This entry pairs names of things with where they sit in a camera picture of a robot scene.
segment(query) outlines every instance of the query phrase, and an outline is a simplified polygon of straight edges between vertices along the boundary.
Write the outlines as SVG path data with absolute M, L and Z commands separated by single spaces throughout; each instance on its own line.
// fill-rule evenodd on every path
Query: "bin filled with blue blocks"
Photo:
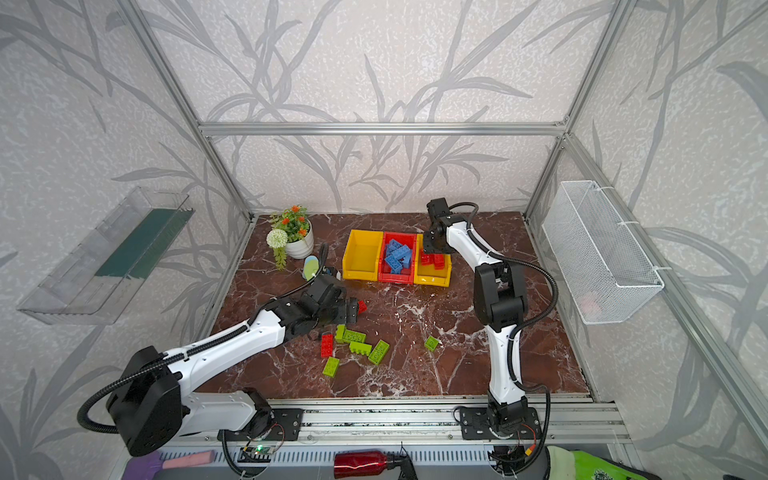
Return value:
M 413 283 L 416 235 L 384 232 L 379 282 Z

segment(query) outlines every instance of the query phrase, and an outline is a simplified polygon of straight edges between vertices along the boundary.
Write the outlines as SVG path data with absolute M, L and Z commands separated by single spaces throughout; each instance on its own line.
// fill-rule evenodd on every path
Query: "white arm segment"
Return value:
M 488 242 L 480 237 L 474 228 L 472 229 L 472 234 L 488 250 L 496 251 L 488 245 Z M 473 270 L 483 263 L 501 262 L 490 257 L 485 251 L 475 245 L 475 242 L 467 234 L 466 222 L 454 223 L 448 227 L 445 237 L 448 245 L 453 247 Z M 507 368 L 507 342 L 509 341 L 509 334 L 514 328 L 514 326 L 506 326 L 502 328 L 500 333 L 496 333 L 490 326 L 485 326 L 485 332 L 488 334 L 488 348 L 491 351 L 490 390 L 498 403 L 519 402 L 525 395 L 525 392 L 512 382 L 512 378 L 509 376 L 509 369 Z M 515 343 L 512 346 L 512 367 L 515 369 L 515 376 L 520 379 L 520 333 L 515 337 Z
M 238 323 L 226 330 L 177 349 L 168 350 L 169 356 L 185 353 L 189 349 L 227 335 L 248 322 Z M 220 345 L 171 363 L 171 372 L 180 372 L 181 404 L 190 413 L 181 421 L 177 435 L 210 430 L 241 430 L 250 421 L 256 409 L 253 400 L 241 392 L 195 393 L 194 390 L 208 379 L 242 362 L 246 358 L 283 343 L 285 327 L 273 312 L 262 311 L 246 332 Z

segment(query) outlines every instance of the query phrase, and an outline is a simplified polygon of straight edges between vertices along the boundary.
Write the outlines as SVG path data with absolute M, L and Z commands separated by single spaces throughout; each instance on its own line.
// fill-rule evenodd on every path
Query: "pink handle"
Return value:
M 216 457 L 213 450 L 207 452 L 193 453 L 184 457 L 174 458 L 163 462 L 163 470 L 167 468 L 194 467 L 195 465 L 206 465 L 211 463 Z

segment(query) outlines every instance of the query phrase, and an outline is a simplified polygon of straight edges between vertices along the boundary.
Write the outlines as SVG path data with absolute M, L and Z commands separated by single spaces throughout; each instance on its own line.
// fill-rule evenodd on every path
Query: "white flower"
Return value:
M 288 243 L 288 233 L 273 229 L 266 235 L 266 244 L 272 248 L 283 248 Z

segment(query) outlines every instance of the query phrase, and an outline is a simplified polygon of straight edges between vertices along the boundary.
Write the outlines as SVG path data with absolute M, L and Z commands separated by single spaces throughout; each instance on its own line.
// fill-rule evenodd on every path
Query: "artificial plant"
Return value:
M 302 240 L 310 232 L 310 220 L 306 207 L 293 205 L 281 214 L 271 214 L 272 230 L 266 236 L 266 244 L 275 253 L 275 267 L 284 270 L 286 267 L 286 249 L 288 243 Z

